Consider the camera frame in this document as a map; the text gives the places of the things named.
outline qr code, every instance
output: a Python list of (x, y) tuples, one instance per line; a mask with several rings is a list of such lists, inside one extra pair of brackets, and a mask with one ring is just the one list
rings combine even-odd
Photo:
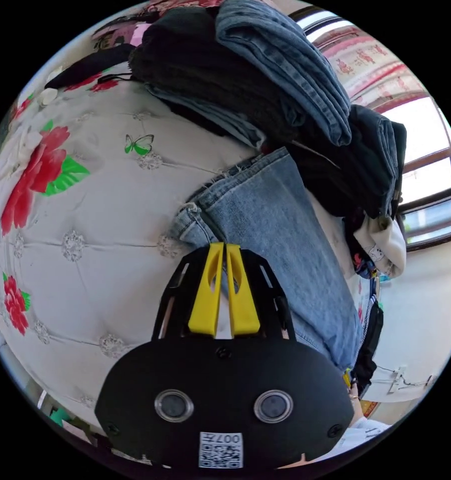
[(199, 467), (240, 469), (243, 466), (241, 433), (200, 433)]

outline bedsheet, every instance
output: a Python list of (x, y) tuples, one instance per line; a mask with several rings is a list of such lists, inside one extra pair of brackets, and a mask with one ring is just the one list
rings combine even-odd
[[(257, 152), (171, 113), (135, 82), (95, 77), (46, 107), (33, 100), (22, 116), (14, 138), (41, 138), (0, 217), (0, 331), (44, 390), (100, 428), (103, 381), (118, 358), (149, 341), (186, 253), (164, 235), (174, 214), (200, 185)], [(0, 172), (14, 170), (7, 155)], [(341, 225), (313, 206), (338, 274), (351, 282)], [(230, 336), (226, 305), (220, 338)]]

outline curtain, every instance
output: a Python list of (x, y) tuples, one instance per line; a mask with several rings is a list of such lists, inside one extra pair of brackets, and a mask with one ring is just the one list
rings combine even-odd
[(330, 62), (353, 104), (383, 113), (429, 96), (396, 55), (356, 26), (336, 28), (313, 44)]

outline denim pants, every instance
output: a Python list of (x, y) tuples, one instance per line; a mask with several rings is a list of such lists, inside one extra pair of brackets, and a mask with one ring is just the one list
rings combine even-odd
[(359, 316), (285, 147), (239, 163), (193, 194), (169, 235), (194, 249), (219, 241), (264, 257), (287, 296), (297, 340), (341, 372), (354, 366)]
[(349, 144), (349, 97), (329, 62), (291, 18), (261, 1), (225, 0), (215, 36), (283, 90), (284, 115), (291, 125), (305, 119), (306, 129), (317, 126), (334, 145)]
[(187, 97), (168, 92), (151, 84), (146, 84), (145, 88), (149, 93), (159, 99), (184, 105), (185, 107), (194, 110), (194, 112), (197, 112), (211, 122), (214, 122), (216, 125), (219, 125), (234, 138), (249, 145), (249, 147), (260, 150), (263, 143), (266, 141), (266, 134), (249, 122), (243, 113), (235, 113), (199, 98)]

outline person's hand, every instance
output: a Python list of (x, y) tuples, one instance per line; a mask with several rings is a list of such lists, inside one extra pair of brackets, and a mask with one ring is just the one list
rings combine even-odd
[(357, 390), (357, 383), (354, 383), (349, 390), (349, 397), (352, 402), (352, 407), (354, 408), (354, 416), (352, 417), (352, 421), (350, 422), (349, 426), (354, 425), (357, 420), (361, 419), (364, 414), (362, 412), (361, 402), (359, 400), (359, 394)]

